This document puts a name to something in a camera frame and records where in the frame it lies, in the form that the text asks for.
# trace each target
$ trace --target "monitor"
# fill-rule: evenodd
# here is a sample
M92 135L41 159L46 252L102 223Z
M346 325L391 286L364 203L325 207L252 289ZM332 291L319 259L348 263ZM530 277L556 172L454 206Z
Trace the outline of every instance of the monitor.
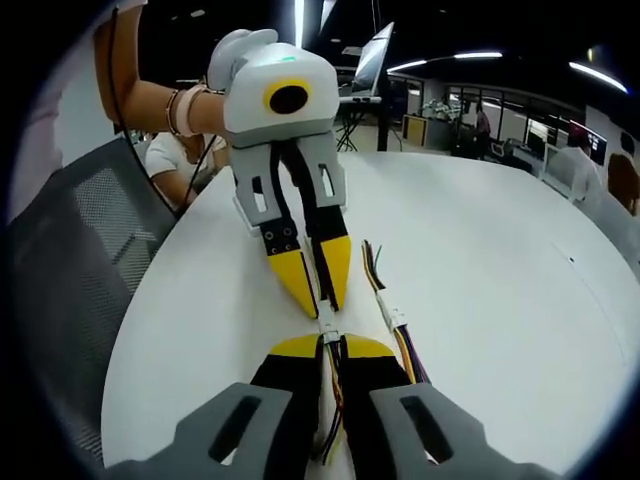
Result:
M384 66L389 40L393 32L393 22L376 33L364 46L353 78L351 95L373 96L378 88L378 79Z
M591 160L598 165L604 165L605 154L607 152L607 139L584 125L574 122L573 120L569 125L569 139L567 140L567 145L569 147L578 146L579 139L583 135L586 135L591 143Z

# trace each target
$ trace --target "bracelet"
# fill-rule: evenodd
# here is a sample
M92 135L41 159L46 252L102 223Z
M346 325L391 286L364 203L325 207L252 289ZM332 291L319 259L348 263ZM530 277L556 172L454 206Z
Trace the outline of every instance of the bracelet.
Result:
M206 90L206 88L204 85L196 85L187 90L180 98L180 102L178 102L178 106L176 107L176 127L180 135L184 137L192 137L195 135L189 125L189 111L195 98L198 94Z
M167 101L167 106L164 109L164 115L165 115L165 118L167 119L167 125L169 126L169 131L174 135L178 135L179 132L173 126L173 122L171 121L171 108L173 108L173 103L176 101L176 97L178 96L178 93L180 93L179 90L173 91L173 93L169 97L169 100Z

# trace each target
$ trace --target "white round table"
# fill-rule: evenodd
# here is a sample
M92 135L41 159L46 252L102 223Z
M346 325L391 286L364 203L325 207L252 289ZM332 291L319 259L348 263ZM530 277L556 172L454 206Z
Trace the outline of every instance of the white round table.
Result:
M434 385L514 461L564 473L609 424L640 350L640 285L604 235L534 177L427 154L344 154L353 243L345 332L384 341L360 242L383 245ZM297 191L281 172L303 231ZM160 248L127 311L102 406L107 466L171 443L179 420L272 346L317 332L249 235L225 169ZM311 477L349 478L346 441Z

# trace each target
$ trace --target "black mesh chair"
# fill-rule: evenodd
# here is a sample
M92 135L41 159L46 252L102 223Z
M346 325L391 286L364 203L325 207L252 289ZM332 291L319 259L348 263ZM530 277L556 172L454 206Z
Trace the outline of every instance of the black mesh chair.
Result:
M174 224L118 139L55 173L9 227L13 308L27 358L69 438L100 462L111 351Z

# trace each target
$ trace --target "white shirt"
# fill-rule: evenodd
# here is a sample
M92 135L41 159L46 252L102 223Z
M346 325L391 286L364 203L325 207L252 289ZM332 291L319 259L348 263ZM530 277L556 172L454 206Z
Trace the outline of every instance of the white shirt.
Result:
M582 202L587 195L597 195L600 190L604 189L604 181L600 176L598 167L581 148L565 147L560 149L554 158L554 162L565 161L565 159L573 165L569 201L574 203Z
M204 135L205 147L211 141L211 137L212 135ZM207 157L200 165L200 169L196 174L195 184L206 181L213 176L215 173L213 152L226 146L227 143L222 137L216 137ZM176 171L187 183L191 181L191 177L196 170L196 165L189 162L184 145L168 132L159 133L151 141L144 157L144 167L151 178L159 173Z
M125 0L118 3L120 13L147 3L147 0ZM9 193L9 216L11 222L29 206L49 177L62 168L62 153L54 141L54 124L62 92L70 82L87 49L92 48L92 37L97 28L109 20L109 8L89 28L61 60L51 74L33 110L25 122L20 149L14 165Z

